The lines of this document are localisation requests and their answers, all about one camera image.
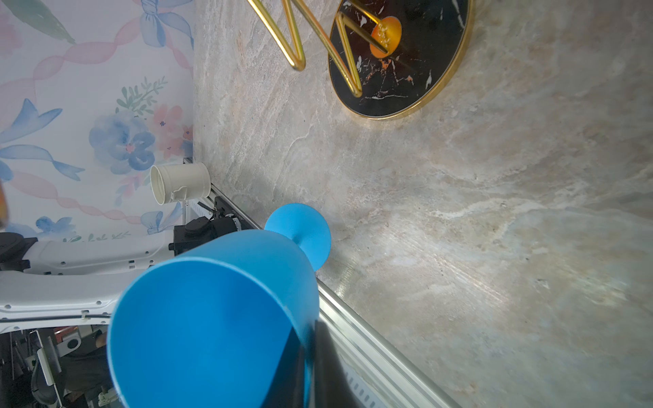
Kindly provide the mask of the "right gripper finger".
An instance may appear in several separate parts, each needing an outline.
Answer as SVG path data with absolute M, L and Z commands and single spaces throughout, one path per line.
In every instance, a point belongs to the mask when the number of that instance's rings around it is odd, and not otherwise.
M 308 407 L 363 407 L 351 389 L 328 325 L 317 320 Z

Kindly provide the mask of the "blue wine glass front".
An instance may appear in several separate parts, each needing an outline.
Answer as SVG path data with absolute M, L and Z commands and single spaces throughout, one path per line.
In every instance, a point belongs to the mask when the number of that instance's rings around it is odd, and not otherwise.
M 127 407 L 309 406 L 316 272 L 332 238 L 304 204 L 149 268 L 122 293 L 107 343 Z

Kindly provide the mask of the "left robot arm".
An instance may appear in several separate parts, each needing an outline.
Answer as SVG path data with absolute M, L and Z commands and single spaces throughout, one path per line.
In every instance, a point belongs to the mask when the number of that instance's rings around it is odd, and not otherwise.
M 1 332 L 107 324 L 121 293 L 147 269 L 243 227 L 229 214 L 108 241 L 39 241 L 3 232 Z

